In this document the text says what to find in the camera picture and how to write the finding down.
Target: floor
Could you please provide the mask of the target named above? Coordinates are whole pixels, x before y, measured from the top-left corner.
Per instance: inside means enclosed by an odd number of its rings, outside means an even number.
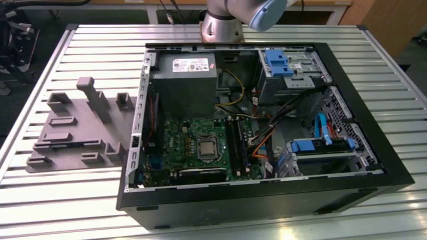
[[[52,20],[48,11],[27,11],[31,22],[39,26],[40,34],[37,46],[35,48],[35,61],[29,71],[35,72],[35,78],[40,76],[56,44],[61,38],[68,23],[75,24],[147,24],[147,13],[140,10],[61,10],[60,18]],[[175,22],[179,22],[177,14],[172,13]],[[188,24],[199,22],[199,11],[184,11],[183,19]],[[165,13],[159,12],[159,23],[168,24]],[[407,75],[418,85],[419,89],[427,94],[427,46],[420,46],[411,42],[396,58],[399,64],[411,64]],[[0,73],[0,81],[4,81],[12,93],[8,96],[0,96],[0,147],[8,136],[16,118],[24,107],[27,98],[32,92],[33,85],[19,84],[11,75]]]

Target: wire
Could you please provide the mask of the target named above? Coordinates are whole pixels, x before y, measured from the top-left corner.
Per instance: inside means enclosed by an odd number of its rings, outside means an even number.
[[[255,154],[252,157],[254,158],[268,159],[267,155],[263,155],[263,154]]]
[[[177,14],[179,14],[179,20],[180,20],[180,23],[184,25],[184,19],[183,19],[183,14],[181,14],[181,10],[179,8],[179,5],[176,4],[176,1],[175,0],[171,0],[176,10],[177,10]]]
[[[262,148],[263,144],[266,143],[267,139],[271,137],[272,134],[274,132],[271,131],[271,133],[260,141],[260,144],[258,145],[258,147],[255,148],[255,151],[252,152],[252,157],[256,155],[256,152],[259,151],[259,149]]]
[[[251,119],[263,119],[264,117],[259,117],[259,116],[251,116],[251,115],[247,115],[247,114],[240,114],[240,113],[234,113],[231,111],[228,111],[224,107],[222,106],[215,106],[218,109],[220,109],[224,113],[227,113],[228,115],[235,115],[235,116],[242,116],[242,117],[247,117],[247,118],[251,118]]]
[[[231,106],[231,105],[239,103],[242,101],[242,99],[244,98],[246,87],[243,86],[242,80],[236,77],[236,75],[231,71],[228,71],[227,69],[223,69],[222,71],[228,73],[234,77],[234,79],[239,82],[240,88],[242,88],[242,94],[240,94],[240,97],[239,97],[239,99],[236,101],[232,101],[232,102],[228,102],[228,103],[216,104],[216,106]]]
[[[168,10],[167,10],[167,7],[165,7],[165,4],[163,3],[163,1],[160,0],[160,4],[161,4],[161,7],[163,7],[163,10],[165,13],[168,13]]]
[[[254,107],[252,107],[252,116],[255,117],[262,117],[263,115],[258,115],[256,114],[256,105],[254,104]]]
[[[306,5],[304,0],[300,0],[299,22],[302,22],[302,19],[303,19],[304,5]]]

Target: aluminum table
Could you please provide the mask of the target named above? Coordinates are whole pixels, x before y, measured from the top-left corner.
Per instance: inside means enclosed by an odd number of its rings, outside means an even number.
[[[371,33],[314,25],[243,32],[247,42],[328,43],[416,183],[342,213],[147,231],[115,209],[120,167],[27,173],[25,161],[51,110],[49,94],[84,98],[77,77],[92,76],[107,97],[123,91],[136,96],[144,44],[199,42],[199,26],[80,25],[64,32],[0,150],[0,238],[427,238],[427,99]]]

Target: blue plastic latch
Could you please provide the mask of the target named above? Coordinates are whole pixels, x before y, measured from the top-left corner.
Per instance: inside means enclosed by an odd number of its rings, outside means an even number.
[[[278,166],[280,166],[282,162],[286,160],[286,155],[282,154],[279,161],[278,161]]]
[[[348,143],[350,150],[355,150],[356,148],[355,140],[352,138],[347,138],[347,143]]]
[[[294,153],[296,153],[300,150],[295,142],[291,142],[291,149]]]
[[[330,138],[330,131],[327,127],[327,116],[323,113],[318,113],[314,119],[314,137],[320,138],[320,128],[322,128],[322,135],[326,141],[326,145],[332,144],[332,140]]]
[[[266,50],[266,62],[271,68],[271,75],[274,77],[292,77],[294,70],[288,65],[288,58],[282,50]]]
[[[300,151],[314,151],[315,150],[315,145],[311,140],[298,140],[295,141],[298,148]]]

